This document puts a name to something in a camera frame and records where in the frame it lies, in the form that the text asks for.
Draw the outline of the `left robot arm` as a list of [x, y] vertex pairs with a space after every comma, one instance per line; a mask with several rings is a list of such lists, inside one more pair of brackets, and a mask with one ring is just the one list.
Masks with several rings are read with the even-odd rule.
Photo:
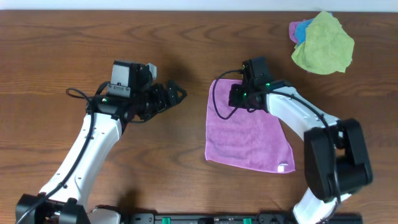
[[116, 60], [111, 79], [93, 96], [76, 88], [67, 95], [86, 100], [77, 139], [53, 177], [37, 195], [24, 194], [16, 205], [17, 223], [127, 223], [117, 208], [87, 212], [88, 197], [103, 163], [129, 123], [145, 123], [182, 102], [187, 92], [174, 81], [154, 83], [157, 68]]

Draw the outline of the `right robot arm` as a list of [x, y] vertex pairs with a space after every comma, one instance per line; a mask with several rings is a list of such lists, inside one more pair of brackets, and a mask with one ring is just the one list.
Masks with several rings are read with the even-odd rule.
[[289, 82], [275, 80], [264, 57], [245, 60], [238, 73], [243, 80], [232, 85], [228, 104], [279, 118], [304, 144], [308, 189], [291, 214], [267, 214], [258, 223], [362, 223], [361, 215], [337, 212], [344, 200], [373, 181], [360, 123], [323, 112]]

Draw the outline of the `purple microfiber cloth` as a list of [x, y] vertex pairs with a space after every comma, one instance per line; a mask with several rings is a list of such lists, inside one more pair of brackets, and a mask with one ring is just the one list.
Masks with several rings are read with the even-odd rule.
[[214, 81], [206, 111], [205, 159], [259, 172], [287, 174], [295, 171], [293, 150], [277, 117], [264, 111], [238, 109], [230, 119], [229, 91], [240, 80]]

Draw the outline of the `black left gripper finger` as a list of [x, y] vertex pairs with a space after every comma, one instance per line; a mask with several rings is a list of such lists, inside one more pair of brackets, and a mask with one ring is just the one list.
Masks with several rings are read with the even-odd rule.
[[142, 113], [141, 113], [141, 121], [142, 122], [147, 122], [150, 119], [152, 119], [155, 115], [159, 113], [163, 113], [173, 107], [173, 105], [165, 105], [163, 107], [156, 107], [153, 104], [147, 104], [143, 107]]
[[187, 92], [172, 80], [166, 83], [166, 88], [170, 106], [178, 105], [187, 96]]

